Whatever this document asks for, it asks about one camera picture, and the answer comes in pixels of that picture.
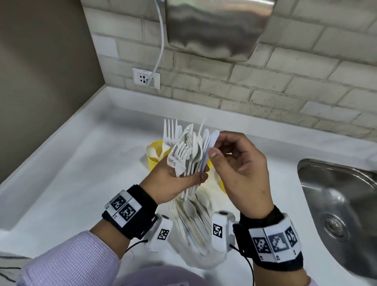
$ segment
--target reflective metal surface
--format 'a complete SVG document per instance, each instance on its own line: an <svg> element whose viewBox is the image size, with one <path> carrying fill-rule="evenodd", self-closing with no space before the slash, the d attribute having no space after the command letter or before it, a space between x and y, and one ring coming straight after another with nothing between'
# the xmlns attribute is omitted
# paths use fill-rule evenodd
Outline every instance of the reflective metal surface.
<svg viewBox="0 0 377 286"><path fill-rule="evenodd" d="M376 281L376 174L311 159L297 169L323 244L348 271Z"/></svg>
<svg viewBox="0 0 377 286"><path fill-rule="evenodd" d="M276 2L165 0L169 44L208 58L247 61Z"/></svg>

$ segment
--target person's right hand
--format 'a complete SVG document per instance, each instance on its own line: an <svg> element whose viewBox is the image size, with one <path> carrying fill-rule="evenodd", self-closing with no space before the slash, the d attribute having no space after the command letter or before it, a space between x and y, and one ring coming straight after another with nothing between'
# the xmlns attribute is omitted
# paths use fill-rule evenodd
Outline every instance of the person's right hand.
<svg viewBox="0 0 377 286"><path fill-rule="evenodd" d="M245 134L220 132L208 154L229 199L241 213L265 218L273 210L266 157Z"/></svg>

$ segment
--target electrical outlet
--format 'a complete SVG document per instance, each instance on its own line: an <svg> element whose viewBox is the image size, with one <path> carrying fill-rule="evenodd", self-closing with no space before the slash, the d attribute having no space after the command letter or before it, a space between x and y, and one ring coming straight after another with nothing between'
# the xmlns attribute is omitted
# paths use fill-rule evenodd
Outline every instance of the electrical outlet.
<svg viewBox="0 0 377 286"><path fill-rule="evenodd" d="M132 68L133 83L136 85L147 86L147 80L152 75L151 71L143 69ZM161 74L155 72L153 78L148 86L149 88L161 89Z"/></svg>

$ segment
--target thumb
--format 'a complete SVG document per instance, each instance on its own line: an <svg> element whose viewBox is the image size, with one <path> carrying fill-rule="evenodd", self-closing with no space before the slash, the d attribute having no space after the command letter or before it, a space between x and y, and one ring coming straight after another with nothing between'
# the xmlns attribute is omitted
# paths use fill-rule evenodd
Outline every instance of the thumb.
<svg viewBox="0 0 377 286"><path fill-rule="evenodd" d="M189 187L204 183L208 179L208 174L206 172L196 172L190 176L179 177L177 179L180 183L180 189L186 190Z"/></svg>
<svg viewBox="0 0 377 286"><path fill-rule="evenodd" d="M221 180L226 180L232 177L235 173L233 168L229 165L224 154L217 148L210 148L208 150L209 158L211 159L212 165L216 172L219 174Z"/></svg>

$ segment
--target purple shirt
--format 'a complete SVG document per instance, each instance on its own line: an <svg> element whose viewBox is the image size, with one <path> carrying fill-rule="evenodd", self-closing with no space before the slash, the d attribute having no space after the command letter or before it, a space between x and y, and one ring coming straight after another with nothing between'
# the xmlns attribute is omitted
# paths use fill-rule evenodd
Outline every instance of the purple shirt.
<svg viewBox="0 0 377 286"><path fill-rule="evenodd" d="M158 266L116 279L121 261L89 231L81 232L33 259L22 269L17 286L209 286L180 267ZM310 286L317 286L312 281Z"/></svg>

